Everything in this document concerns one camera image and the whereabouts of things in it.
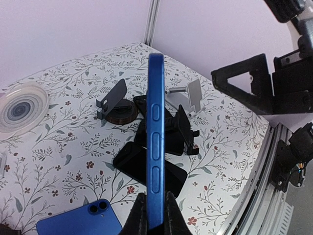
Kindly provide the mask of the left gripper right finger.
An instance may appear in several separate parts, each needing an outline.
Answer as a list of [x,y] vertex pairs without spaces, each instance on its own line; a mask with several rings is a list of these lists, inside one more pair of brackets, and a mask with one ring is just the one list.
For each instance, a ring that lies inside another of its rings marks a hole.
[[165,235],[191,235],[181,211],[177,205],[174,195],[167,191],[165,195],[164,212],[164,234]]

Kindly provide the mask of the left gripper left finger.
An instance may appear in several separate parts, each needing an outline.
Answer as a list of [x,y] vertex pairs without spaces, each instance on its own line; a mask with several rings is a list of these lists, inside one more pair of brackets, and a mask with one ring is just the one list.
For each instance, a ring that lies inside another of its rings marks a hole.
[[146,235],[148,231],[146,215],[146,195],[139,193],[121,231],[122,235]]

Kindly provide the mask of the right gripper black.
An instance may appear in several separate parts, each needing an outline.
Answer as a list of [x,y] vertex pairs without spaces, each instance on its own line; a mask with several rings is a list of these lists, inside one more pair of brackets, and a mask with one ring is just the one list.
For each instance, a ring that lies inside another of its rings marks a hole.
[[257,115],[313,112],[313,52],[301,46],[274,58],[268,71],[265,54],[211,72],[214,88]]

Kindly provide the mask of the white silver phone stand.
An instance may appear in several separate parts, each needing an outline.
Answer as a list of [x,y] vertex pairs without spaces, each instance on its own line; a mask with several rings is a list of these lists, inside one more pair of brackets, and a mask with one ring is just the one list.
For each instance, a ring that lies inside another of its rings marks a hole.
[[189,82],[185,87],[172,87],[165,90],[165,100],[176,110],[183,107],[189,117],[201,111],[201,83],[200,80]]

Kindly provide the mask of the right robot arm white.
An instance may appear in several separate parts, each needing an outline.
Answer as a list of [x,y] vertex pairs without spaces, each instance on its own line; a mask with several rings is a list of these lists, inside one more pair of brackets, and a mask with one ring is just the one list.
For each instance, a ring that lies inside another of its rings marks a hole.
[[[311,0],[268,0],[278,22],[291,22],[300,37],[298,49],[274,58],[270,74],[265,54],[212,71],[215,89],[234,98],[258,115],[312,113],[313,111],[313,2]],[[228,82],[249,73],[251,92]]]

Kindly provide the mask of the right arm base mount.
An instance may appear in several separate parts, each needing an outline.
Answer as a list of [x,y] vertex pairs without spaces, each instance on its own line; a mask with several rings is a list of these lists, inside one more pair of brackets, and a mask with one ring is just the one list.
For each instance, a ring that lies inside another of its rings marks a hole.
[[280,140],[277,145],[270,183],[279,191],[286,192],[288,185],[301,187],[306,166],[313,159],[313,124],[307,123],[296,130],[289,142]]

